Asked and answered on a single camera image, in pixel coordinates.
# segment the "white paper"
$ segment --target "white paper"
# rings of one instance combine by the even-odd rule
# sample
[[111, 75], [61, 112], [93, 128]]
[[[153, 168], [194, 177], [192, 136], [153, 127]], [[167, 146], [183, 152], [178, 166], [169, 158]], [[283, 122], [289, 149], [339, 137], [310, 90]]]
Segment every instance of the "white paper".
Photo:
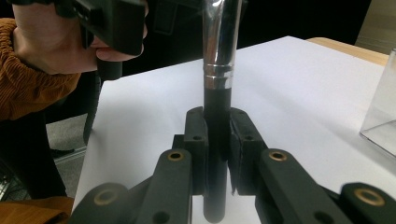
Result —
[[[105, 182], [128, 188], [152, 175], [203, 105], [202, 60], [105, 83], [75, 206]], [[232, 107], [245, 110], [268, 147], [290, 152], [321, 185], [379, 187], [396, 198], [396, 161], [359, 137], [383, 67], [293, 37], [236, 53]], [[260, 223], [253, 197], [227, 198], [221, 223]], [[192, 223], [206, 223], [194, 197]]]

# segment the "clear acrylic box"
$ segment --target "clear acrylic box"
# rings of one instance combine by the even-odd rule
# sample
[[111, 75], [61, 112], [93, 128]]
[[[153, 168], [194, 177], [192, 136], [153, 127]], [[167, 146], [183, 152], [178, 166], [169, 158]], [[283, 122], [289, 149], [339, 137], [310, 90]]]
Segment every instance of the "clear acrylic box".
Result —
[[361, 135], [396, 157], [396, 49], [389, 55]]

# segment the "orange sweater sleeve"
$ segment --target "orange sweater sleeve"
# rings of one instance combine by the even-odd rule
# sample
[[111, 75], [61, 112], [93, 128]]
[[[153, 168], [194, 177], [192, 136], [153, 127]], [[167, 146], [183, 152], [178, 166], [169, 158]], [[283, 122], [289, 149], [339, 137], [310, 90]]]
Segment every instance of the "orange sweater sleeve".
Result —
[[64, 98], [80, 74], [48, 75], [22, 63], [14, 54], [13, 19], [0, 19], [0, 120], [18, 119]]

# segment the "person's hand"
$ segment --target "person's hand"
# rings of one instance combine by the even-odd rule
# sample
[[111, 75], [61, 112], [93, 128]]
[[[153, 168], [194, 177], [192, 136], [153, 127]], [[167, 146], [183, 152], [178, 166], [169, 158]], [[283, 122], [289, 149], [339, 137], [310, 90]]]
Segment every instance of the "person's hand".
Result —
[[136, 57], [117, 52], [98, 38], [93, 40], [89, 48], [84, 49], [78, 19], [58, 16], [53, 4], [13, 5], [13, 10], [17, 23], [13, 33], [16, 56], [47, 74], [96, 70], [96, 56], [110, 62], [122, 62]]

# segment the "floor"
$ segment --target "floor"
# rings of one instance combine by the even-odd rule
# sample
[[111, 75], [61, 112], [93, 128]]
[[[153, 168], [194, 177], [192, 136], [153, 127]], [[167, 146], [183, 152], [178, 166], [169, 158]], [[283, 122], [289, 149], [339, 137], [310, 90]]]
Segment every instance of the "floor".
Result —
[[[58, 171], [66, 185], [69, 197], [75, 197], [79, 175], [84, 162], [85, 144], [82, 139], [86, 115], [74, 117], [47, 125], [49, 145], [60, 150], [75, 149], [74, 153], [55, 160]], [[29, 199], [26, 190], [15, 177], [0, 181], [0, 200], [18, 201]]]

